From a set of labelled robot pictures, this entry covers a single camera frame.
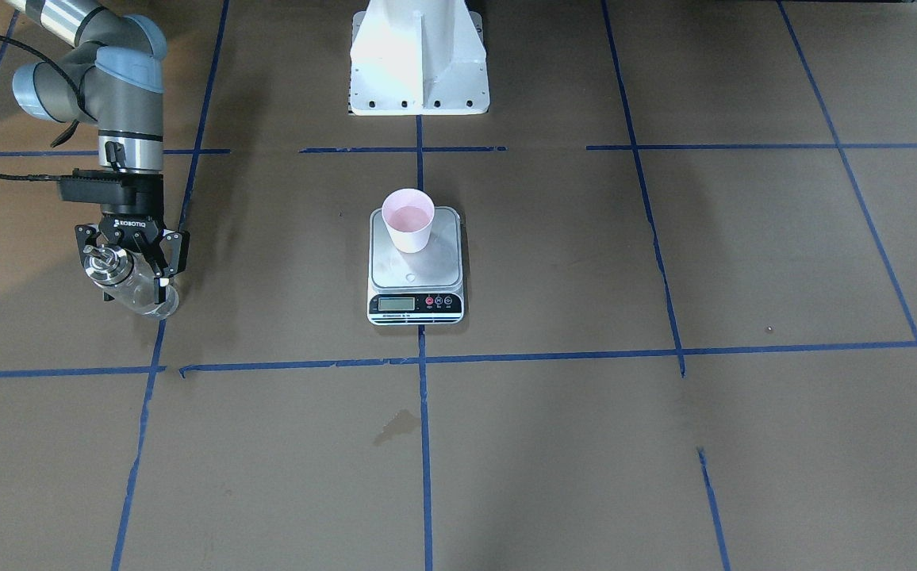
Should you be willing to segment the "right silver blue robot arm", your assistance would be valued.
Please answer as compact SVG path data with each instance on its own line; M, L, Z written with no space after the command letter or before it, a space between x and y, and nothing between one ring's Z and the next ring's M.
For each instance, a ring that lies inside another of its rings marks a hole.
M99 166L57 181L60 198L99 205L101 220L75 228L88 278L107 301L163 319L177 308L172 279L186 267L189 235L164 221L163 72L168 47L146 16L119 16L96 1L13 1L71 53L23 66L13 96L29 115L98 131Z

